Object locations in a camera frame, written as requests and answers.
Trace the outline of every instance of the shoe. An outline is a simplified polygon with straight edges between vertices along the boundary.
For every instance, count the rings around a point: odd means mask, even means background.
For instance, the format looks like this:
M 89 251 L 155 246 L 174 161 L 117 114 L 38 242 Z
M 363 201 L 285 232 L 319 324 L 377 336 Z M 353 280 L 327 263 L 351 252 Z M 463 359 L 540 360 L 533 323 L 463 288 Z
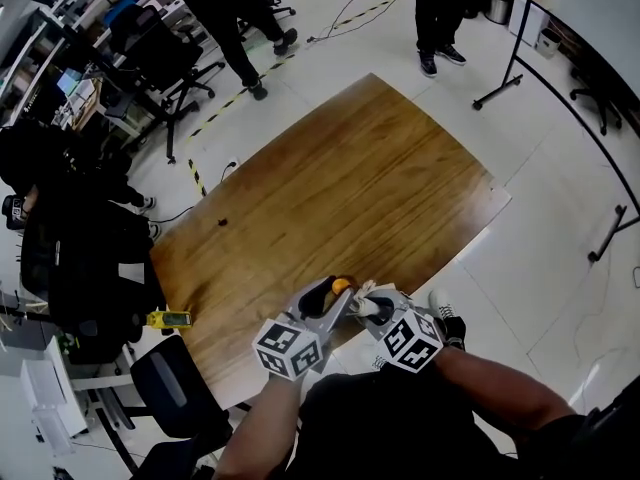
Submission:
M 436 67 L 436 61 L 433 58 L 433 53 L 427 53 L 420 51 L 420 69 L 422 73 L 429 78 L 435 78 L 438 74 L 438 68 Z
M 467 59 L 460 55 L 460 52 L 458 52 L 458 50 L 456 50 L 451 44 L 445 44 L 440 48 L 436 48 L 436 55 L 440 55 L 441 57 L 448 59 L 456 66 L 464 66 L 467 63 Z
M 155 207 L 156 207 L 156 198 L 145 197 L 143 200 L 142 206 L 138 208 L 138 215 L 143 215 Z
M 465 350 L 464 339 L 467 335 L 467 325 L 456 314 L 447 293 L 443 290 L 433 290 L 429 294 L 429 306 L 440 314 L 440 318 L 444 322 L 447 345 Z
M 160 224 L 149 224 L 149 237 L 155 243 L 162 235 L 162 228 Z
M 284 33 L 281 44 L 273 45 L 273 53 L 278 57 L 286 55 L 289 51 L 289 47 L 298 40 L 298 31 L 295 28 L 290 28 Z
M 262 82 L 258 82 L 253 87 L 248 88 L 249 92 L 253 94 L 256 101 L 261 101 L 267 97 L 269 92 L 262 86 Z

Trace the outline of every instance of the computer monitor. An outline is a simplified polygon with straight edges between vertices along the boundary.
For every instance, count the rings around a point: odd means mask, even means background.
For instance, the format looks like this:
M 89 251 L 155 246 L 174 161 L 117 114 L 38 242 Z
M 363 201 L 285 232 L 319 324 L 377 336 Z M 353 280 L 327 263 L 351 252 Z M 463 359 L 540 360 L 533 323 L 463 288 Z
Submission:
M 82 79 L 82 74 L 74 69 L 66 69 L 60 80 L 58 80 L 58 87 L 62 90 L 65 96 L 69 97 L 75 90 Z

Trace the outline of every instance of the desk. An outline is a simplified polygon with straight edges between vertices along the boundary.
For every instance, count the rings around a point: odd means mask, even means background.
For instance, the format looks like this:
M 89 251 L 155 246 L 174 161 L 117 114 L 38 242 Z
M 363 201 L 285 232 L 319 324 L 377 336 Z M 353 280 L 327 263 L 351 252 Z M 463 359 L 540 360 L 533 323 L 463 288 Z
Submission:
M 301 287 L 350 274 L 412 293 L 509 200 L 453 137 L 370 74 L 242 164 L 151 258 L 169 307 L 193 312 L 183 337 L 225 407 L 229 379 L 255 368 L 258 329 Z

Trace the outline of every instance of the human arm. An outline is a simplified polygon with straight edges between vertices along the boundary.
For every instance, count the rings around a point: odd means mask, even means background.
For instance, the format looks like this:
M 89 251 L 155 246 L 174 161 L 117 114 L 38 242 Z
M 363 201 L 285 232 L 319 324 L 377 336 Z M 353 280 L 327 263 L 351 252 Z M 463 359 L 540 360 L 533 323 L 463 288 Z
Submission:
M 575 414 L 562 397 L 544 384 L 507 366 L 481 359 L 454 347 L 435 358 L 436 367 L 480 410 L 489 423 L 518 444 L 552 421 Z
M 273 377 L 227 444 L 214 479 L 267 478 L 291 450 L 302 379 Z

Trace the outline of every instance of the black shirt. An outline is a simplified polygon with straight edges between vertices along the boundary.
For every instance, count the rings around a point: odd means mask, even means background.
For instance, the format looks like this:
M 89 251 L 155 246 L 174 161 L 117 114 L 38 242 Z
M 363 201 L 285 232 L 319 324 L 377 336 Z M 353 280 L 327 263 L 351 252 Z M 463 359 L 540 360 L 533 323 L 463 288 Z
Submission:
M 435 368 L 414 375 L 391 365 L 323 379 L 300 418 L 287 478 L 536 478 L 543 456 L 567 444 L 583 421 L 553 422 L 518 460 L 498 451 L 468 400 Z

